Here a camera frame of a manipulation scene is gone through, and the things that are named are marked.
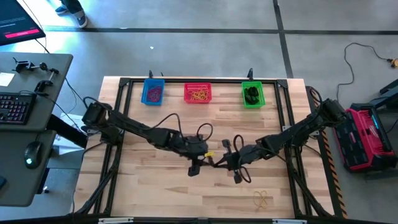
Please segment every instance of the screen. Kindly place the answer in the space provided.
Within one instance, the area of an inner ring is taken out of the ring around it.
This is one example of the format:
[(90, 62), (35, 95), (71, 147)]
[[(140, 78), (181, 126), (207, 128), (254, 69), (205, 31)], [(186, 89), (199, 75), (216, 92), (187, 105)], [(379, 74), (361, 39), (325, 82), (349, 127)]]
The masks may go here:
[(0, 46), (45, 37), (17, 0), (0, 1)]

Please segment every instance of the gray floor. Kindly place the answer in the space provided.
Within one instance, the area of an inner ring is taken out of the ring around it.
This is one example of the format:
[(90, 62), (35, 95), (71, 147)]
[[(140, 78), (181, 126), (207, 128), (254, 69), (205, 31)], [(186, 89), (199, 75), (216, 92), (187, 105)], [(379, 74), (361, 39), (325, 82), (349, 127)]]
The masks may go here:
[[(56, 0), (25, 0), (45, 27), (73, 27), (68, 15), (58, 17)], [(272, 0), (81, 0), (90, 18), (88, 27), (277, 29)], [(284, 29), (291, 30), (398, 30), (395, 0), (279, 0)], [(336, 98), (336, 85), (349, 82), (343, 60), (350, 42), (372, 45), (382, 57), (398, 57), (397, 35), (286, 35), (293, 75), (304, 78), (324, 98)], [(184, 34), (137, 32), (47, 32), (47, 48), (73, 54), (68, 78), (83, 96), (98, 96), (105, 75), (243, 77), (249, 68), (255, 77), (287, 76), (278, 34)], [(0, 47), (0, 51), (42, 52), (35, 41)], [(369, 49), (351, 46), (347, 59), (356, 74), (351, 86), (340, 91), (341, 104), (367, 102), (380, 88), (397, 78), (398, 70), (377, 59)], [(73, 103), (65, 86), (58, 103)], [(79, 104), (73, 111), (83, 114)], [(395, 121), (383, 116), (388, 129)], [(390, 133), (396, 136), (397, 130)], [(347, 173), (333, 151), (348, 216), (354, 219), (398, 223), (398, 179), (365, 182)], [(68, 213), (77, 180), (79, 154), (52, 159), (59, 168), (50, 172), (52, 193), (38, 195), (27, 208), (0, 207), (0, 220), (64, 215)]]

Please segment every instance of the black cable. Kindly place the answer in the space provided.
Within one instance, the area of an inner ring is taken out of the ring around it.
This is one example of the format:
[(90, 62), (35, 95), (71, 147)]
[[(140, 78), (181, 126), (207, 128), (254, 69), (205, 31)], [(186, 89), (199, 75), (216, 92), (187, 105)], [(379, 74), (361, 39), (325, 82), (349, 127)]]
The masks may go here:
[(70, 110), (68, 111), (68, 114), (71, 113), (71, 112), (76, 108), (76, 106), (77, 106), (76, 94), (72, 91), (72, 89), (71, 89), (70, 91), (72, 92), (73, 97), (74, 97), (74, 99), (75, 99), (75, 104), (73, 105), (72, 109), (70, 109)]
[(316, 93), (316, 91), (314, 91), (314, 87), (312, 87), (312, 86), (309, 86), (309, 87), (310, 87), (310, 94), (311, 94), (313, 100), (318, 103), (321, 103), (321, 101), (318, 99), (318, 96), (314, 95), (314, 92)]
[[(233, 139), (233, 146), (234, 146), (235, 151), (236, 151), (237, 153), (239, 153), (238, 148), (236, 147), (236, 140), (237, 140), (238, 138), (241, 138), (241, 144), (242, 144), (241, 147), (244, 146), (244, 140), (243, 140), (242, 135), (240, 135), (240, 134), (235, 135), (235, 137), (234, 137), (234, 139)], [(239, 157), (239, 159), (238, 159), (238, 172), (239, 172), (239, 175), (242, 177), (242, 179), (243, 179), (246, 183), (249, 183), (249, 184), (251, 183), (251, 176), (250, 176), (250, 174), (249, 174), (249, 171), (246, 169), (246, 167), (242, 166), (241, 164), (242, 164), (242, 158), (243, 158), (244, 156), (249, 155), (250, 153), (247, 153), (247, 154), (245, 154), (245, 155), (242, 155), (242, 156)], [(244, 169), (244, 171), (246, 172), (246, 176), (247, 176), (248, 178), (245, 178), (245, 176), (244, 176), (243, 173), (242, 173), (242, 169)]]
[(394, 129), (394, 126), (397, 124), (398, 119), (396, 119), (396, 121), (394, 122), (394, 124), (391, 126), (390, 130), (386, 131), (386, 133), (390, 133), (392, 131), (392, 129)]
[(40, 43), (37, 39), (35, 39), (36, 41), (37, 41), (37, 43), (39, 43), (43, 48), (44, 48), (44, 53), (48, 53), (48, 54), (50, 54), (50, 52), (49, 52), (49, 50), (47, 50), (47, 48), (46, 47), (44, 47), (43, 45), (42, 45), (42, 43)]
[(282, 156), (280, 156), (278, 153), (274, 152), (273, 150), (267, 149), (267, 148), (260, 148), (261, 150), (265, 150), (267, 152), (270, 152), (271, 154), (273, 154), (274, 156), (278, 157), (279, 159), (281, 159), (284, 162), (287, 162), (284, 158), (282, 158)]
[(377, 54), (377, 52), (376, 52), (376, 50), (374, 49), (374, 47), (372, 47), (372, 46), (370, 46), (370, 45), (359, 44), (359, 43), (356, 43), (356, 42), (353, 42), (353, 43), (348, 44), (348, 45), (344, 48), (344, 61), (345, 61), (345, 62), (347, 63), (347, 65), (349, 66), (349, 70), (351, 71), (351, 76), (353, 77), (353, 79), (352, 79), (350, 82), (348, 82), (348, 83), (339, 83), (339, 84), (337, 84), (337, 92), (336, 92), (336, 99), (337, 99), (337, 101), (339, 101), (339, 99), (338, 99), (338, 92), (339, 92), (339, 90), (340, 90), (340, 86), (341, 86), (341, 85), (350, 85), (350, 84), (354, 83), (354, 81), (355, 81), (355, 75), (354, 75), (353, 67), (352, 67), (351, 64), (347, 61), (347, 48), (348, 48), (349, 46), (351, 46), (351, 45), (358, 45), (358, 46), (362, 46), (362, 47), (369, 47), (369, 48), (371, 48), (371, 49), (373, 50), (373, 52), (374, 52), (374, 54), (376, 55), (377, 58), (379, 58), (379, 59), (381, 59), (381, 60), (386, 60), (386, 61), (388, 61), (388, 58), (380, 57), (380, 56)]
[[(23, 91), (28, 92), (28, 93), (36, 94), (36, 93), (34, 93), (34, 92), (32, 92), (32, 91), (29, 91), (29, 90), (21, 90), (19, 93), (21, 93), (21, 92), (23, 92)], [(45, 99), (48, 99), (48, 100), (50, 100), (53, 104), (57, 105), (57, 106), (61, 109), (61, 111), (62, 111), (64, 114), (66, 114), (66, 116), (69, 118), (69, 120), (77, 127), (77, 130), (78, 130), (79, 132), (83, 133), (83, 131), (80, 130), (79, 125), (77, 125), (76, 122), (75, 122), (73, 119), (71, 119), (71, 118), (69, 117), (69, 115), (61, 108), (60, 105), (58, 105), (57, 102), (51, 100), (50, 98), (47, 98), (46, 96), (41, 96), (41, 97), (42, 97), (42, 98), (45, 98)]]
[(87, 152), (93, 150), (94, 148), (96, 148), (96, 147), (98, 147), (98, 146), (100, 146), (100, 145), (102, 145), (102, 144), (104, 144), (104, 143), (103, 143), (103, 142), (98, 143), (98, 144), (96, 144), (96, 145), (94, 145), (94, 146), (91, 146), (91, 147), (89, 147), (88, 149), (84, 150), (84, 151), (83, 151), (83, 154), (81, 155), (81, 160), (83, 161), (83, 158), (85, 157), (85, 154), (86, 154)]
[(309, 149), (311, 149), (312, 151), (314, 151), (315, 153), (317, 153), (319, 156), (321, 156), (321, 153), (318, 152), (318, 151), (317, 151), (316, 149), (314, 149), (313, 147), (310, 147), (310, 146), (308, 146), (308, 145), (306, 145), (306, 144), (304, 144), (304, 146), (307, 147), (307, 148), (309, 148)]
[(82, 99), (82, 98), (80, 97), (80, 95), (76, 92), (76, 90), (70, 85), (70, 83), (69, 83), (69, 81), (68, 81), (67, 78), (65, 78), (65, 81), (67, 81), (67, 85), (69, 86), (70, 90), (71, 90), (72, 92), (74, 92), (74, 93), (77, 95), (77, 97), (79, 97), (79, 99), (81, 100), (81, 102), (86, 106), (86, 104), (85, 104), (85, 102), (83, 101), (83, 99)]
[(239, 152), (239, 151), (238, 151), (238, 148), (236, 147), (236, 140), (237, 140), (238, 138), (241, 138), (242, 147), (244, 146), (244, 140), (243, 140), (242, 135), (240, 135), (240, 134), (235, 135), (234, 140), (233, 140), (233, 146), (234, 146), (236, 152)]
[[(83, 103), (85, 104), (85, 106), (86, 106), (87, 108), (88, 108), (88, 106), (87, 106), (87, 104), (86, 104), (86, 100), (87, 100), (87, 99), (90, 99), (90, 100), (93, 100), (93, 101), (97, 102), (100, 106), (102, 106), (104, 109), (106, 109), (109, 113), (114, 113), (110, 108), (106, 107), (104, 104), (102, 104), (101, 102), (99, 102), (98, 100), (96, 100), (96, 99), (94, 99), (94, 98), (92, 98), (92, 97), (90, 97), (90, 96), (86, 96), (86, 97), (83, 98)], [(201, 140), (201, 141), (195, 141), (195, 142), (193, 142), (193, 141), (188, 141), (188, 140), (186, 140), (185, 137), (184, 137), (184, 135), (182, 134), (181, 120), (180, 120), (180, 116), (179, 116), (177, 113), (172, 113), (172, 114), (167, 115), (162, 121), (160, 121), (159, 123), (157, 123), (157, 124), (156, 124), (155, 126), (153, 126), (153, 127), (150, 127), (150, 128), (141, 128), (141, 129), (142, 129), (143, 131), (150, 131), (150, 130), (152, 130), (152, 129), (154, 129), (154, 128), (157, 128), (157, 127), (160, 126), (166, 119), (168, 119), (168, 118), (171, 117), (171, 116), (176, 116), (176, 117), (177, 117), (178, 130), (180, 131), (181, 138), (182, 138), (183, 141), (186, 142), (186, 143), (189, 143), (189, 144), (200, 144), (200, 143), (203, 143), (203, 142), (206, 142), (207, 140), (209, 140), (209, 139), (211, 138), (211, 136), (213, 135), (213, 125), (210, 124), (210, 123), (203, 123), (202, 125), (199, 126), (199, 128), (198, 128), (198, 130), (197, 130), (197, 136), (199, 135), (199, 130), (200, 130), (203, 126), (205, 126), (205, 125), (208, 125), (208, 126), (211, 128), (209, 136), (208, 136), (207, 138)]]
[[(40, 26), (40, 28), (42, 29), (42, 31), (44, 31), (43, 30), (43, 26), (42, 26), (42, 24), (40, 23), (40, 21), (37, 19), (37, 17), (36, 17), (36, 15), (33, 13), (33, 11), (30, 9), (30, 7), (26, 4), (26, 2), (25, 2), (25, 0), (22, 0), (23, 2), (24, 2), (24, 4), (26, 5), (26, 7), (29, 9), (29, 11), (32, 13), (32, 15), (35, 17), (35, 19), (36, 19), (36, 21), (37, 21), (37, 23), (39, 24), (39, 26)], [(47, 36), (46, 37), (44, 37), (44, 46), (42, 45), (42, 43), (40, 43), (37, 39), (35, 39), (43, 48), (44, 48), (44, 53), (50, 53), (48, 50), (47, 50)]]

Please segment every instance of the person's foot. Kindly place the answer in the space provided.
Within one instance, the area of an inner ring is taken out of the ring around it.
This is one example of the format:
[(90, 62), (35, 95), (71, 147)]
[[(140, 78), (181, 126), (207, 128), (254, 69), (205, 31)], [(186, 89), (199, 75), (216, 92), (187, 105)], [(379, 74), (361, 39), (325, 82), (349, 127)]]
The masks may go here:
[(79, 23), (79, 27), (80, 28), (84, 28), (87, 26), (87, 17), (86, 16), (82, 16), (80, 18), (77, 19), (77, 23)]
[(56, 12), (58, 15), (64, 14), (64, 13), (66, 13), (67, 11), (68, 11), (68, 9), (67, 9), (65, 6), (60, 6), (60, 7), (58, 7), (58, 8), (55, 10), (55, 12)]

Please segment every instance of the keyboard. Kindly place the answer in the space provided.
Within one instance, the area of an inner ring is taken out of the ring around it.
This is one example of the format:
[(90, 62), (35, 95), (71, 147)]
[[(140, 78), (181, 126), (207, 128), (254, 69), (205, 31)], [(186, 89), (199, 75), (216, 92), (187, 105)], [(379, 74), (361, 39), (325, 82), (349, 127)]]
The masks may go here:
[(26, 124), (35, 99), (34, 93), (0, 92), (0, 124)]

